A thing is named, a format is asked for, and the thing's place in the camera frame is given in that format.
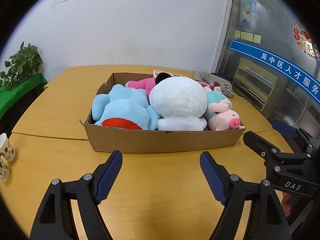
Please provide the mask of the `operator right hand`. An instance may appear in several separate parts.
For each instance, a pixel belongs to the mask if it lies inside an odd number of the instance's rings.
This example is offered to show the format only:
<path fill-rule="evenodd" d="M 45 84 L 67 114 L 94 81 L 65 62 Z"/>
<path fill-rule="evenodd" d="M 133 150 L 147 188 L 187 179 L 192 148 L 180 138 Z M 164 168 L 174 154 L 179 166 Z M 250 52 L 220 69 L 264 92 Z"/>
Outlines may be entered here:
<path fill-rule="evenodd" d="M 299 200 L 300 200 L 300 196 L 296 194 L 283 192 L 281 205 L 286 217 L 288 217 L 291 214 L 292 209 L 296 206 Z"/>

